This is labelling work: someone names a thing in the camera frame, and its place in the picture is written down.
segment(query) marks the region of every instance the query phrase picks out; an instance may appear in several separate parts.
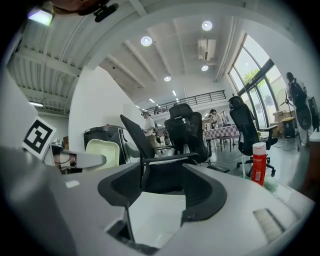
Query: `checkered tablecloth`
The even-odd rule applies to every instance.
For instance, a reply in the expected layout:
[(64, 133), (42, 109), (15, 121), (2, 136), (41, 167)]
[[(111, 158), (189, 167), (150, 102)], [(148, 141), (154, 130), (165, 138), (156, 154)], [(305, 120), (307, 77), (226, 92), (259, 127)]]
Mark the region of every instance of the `checkered tablecloth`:
[(210, 140), (210, 139), (215, 139), (219, 137), (233, 137), (233, 136), (238, 137), (240, 134), (239, 134), (238, 128), (234, 124), (231, 126), (205, 130), (204, 135), (206, 140)]

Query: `black office chair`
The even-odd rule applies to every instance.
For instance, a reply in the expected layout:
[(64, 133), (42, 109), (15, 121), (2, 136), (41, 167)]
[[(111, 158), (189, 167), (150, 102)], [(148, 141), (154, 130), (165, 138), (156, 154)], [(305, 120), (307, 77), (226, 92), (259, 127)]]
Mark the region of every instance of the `black office chair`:
[(196, 165), (199, 155), (194, 152), (155, 158), (155, 150), (172, 147), (153, 148), (138, 124), (124, 115), (120, 115), (120, 118), (140, 151), (142, 177), (140, 185), (142, 190), (157, 194), (182, 190), (182, 164)]
[(170, 119), (164, 122), (164, 126), (168, 131), (173, 147), (183, 153), (186, 148), (191, 153), (197, 153), (198, 164), (209, 163), (208, 168), (219, 172), (227, 173), (229, 168), (210, 165), (211, 162), (206, 160), (211, 157), (211, 144), (205, 146), (205, 140), (202, 131), (202, 116), (198, 112), (193, 112), (191, 107), (186, 104), (179, 104), (169, 109)]
[[(254, 125), (254, 116), (251, 113), (248, 106), (244, 103), (241, 97), (234, 96), (229, 99), (229, 106), (230, 106), (230, 116), (234, 121), (237, 129), (240, 133), (240, 138), (238, 141), (238, 149), (240, 152), (246, 156), (250, 156), (250, 160), (247, 160), (245, 164), (252, 164), (253, 158), (253, 144), (259, 142), (258, 133), (256, 127)], [(277, 128), (277, 125), (270, 126), (265, 129), (260, 129), (262, 132), (269, 132), (268, 139), (263, 141), (266, 144), (266, 150), (270, 150), (270, 147), (278, 142), (277, 138), (272, 138), (272, 131), (273, 129)], [(271, 168), (271, 176), (275, 175), (276, 169), (269, 164), (270, 157), (267, 157), (267, 164), (266, 166)], [(236, 167), (239, 168), (242, 162), (238, 162)], [(250, 177), (252, 173), (252, 167), (248, 176)]]

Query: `gray floor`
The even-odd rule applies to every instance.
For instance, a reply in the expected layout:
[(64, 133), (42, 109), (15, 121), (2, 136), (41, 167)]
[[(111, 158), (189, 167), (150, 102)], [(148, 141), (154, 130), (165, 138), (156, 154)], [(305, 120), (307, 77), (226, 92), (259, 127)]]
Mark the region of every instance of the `gray floor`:
[[(225, 144), (225, 149), (222, 147), (222, 152), (220, 151), (220, 146), (218, 146), (219, 141), (217, 140), (216, 143), (217, 148), (215, 142), (211, 141), (211, 164), (228, 167), (231, 170), (228, 174), (242, 176), (242, 165), (240, 168), (236, 167), (237, 162), (241, 162), (241, 153), (238, 150), (238, 142), (235, 141), (236, 145), (234, 146), (234, 149), (231, 147), (231, 152), (228, 143)], [(285, 144), (285, 142), (281, 140), (278, 141), (277, 144), (271, 146), (271, 149), (267, 152), (268, 157), (270, 157), (271, 160), (270, 164), (274, 166), (276, 170), (274, 178), (279, 183), (288, 185), (294, 190), (298, 190), (304, 182), (309, 160), (308, 147), (300, 146), (300, 151), (297, 151), (296, 148), (296, 141), (287, 142), (287, 144)], [(249, 172), (250, 168), (251, 164), (245, 164), (246, 173)], [(267, 168), (266, 174), (271, 175), (271, 169)]]

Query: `red bottle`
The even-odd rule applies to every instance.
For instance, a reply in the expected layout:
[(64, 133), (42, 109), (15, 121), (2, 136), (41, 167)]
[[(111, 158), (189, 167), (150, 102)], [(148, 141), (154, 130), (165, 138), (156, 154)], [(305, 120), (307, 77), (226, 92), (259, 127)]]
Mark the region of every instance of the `red bottle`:
[(253, 166), (251, 180), (264, 185), (266, 167), (267, 167), (267, 147), (265, 142), (259, 142), (252, 145)]

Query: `ceiling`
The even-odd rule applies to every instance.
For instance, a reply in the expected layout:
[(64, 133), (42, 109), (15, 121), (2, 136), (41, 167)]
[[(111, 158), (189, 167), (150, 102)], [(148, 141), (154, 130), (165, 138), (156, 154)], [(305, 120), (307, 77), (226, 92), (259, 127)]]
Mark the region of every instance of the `ceiling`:
[[(100, 23), (94, 21), (93, 14), (56, 15), (50, 26), (28, 20), (16, 35), (8, 70), (30, 101), (43, 103), (45, 111), (62, 115), (69, 113), (75, 86), (87, 65), (95, 68), (100, 64), (133, 102), (146, 104), (145, 108), (149, 98), (159, 104), (175, 100), (172, 90), (181, 99), (190, 77), (210, 82), (216, 77), (216, 65), (201, 71), (204, 62), (198, 58), (197, 42), (215, 39), (210, 63), (221, 64), (232, 23), (231, 16), (221, 15), (223, 10), (229, 13), (227, 5), (232, 13), (234, 7), (249, 10), (249, 3), (259, 2), (259, 8), (254, 6), (257, 12), (272, 14), (263, 12), (270, 6), (264, 0), (219, 2), (111, 0), (110, 4), (118, 3), (119, 8)], [(213, 23), (209, 32), (201, 28), (205, 20)], [(148, 47), (140, 44), (146, 35), (153, 39)], [(172, 80), (164, 82), (168, 74)]]

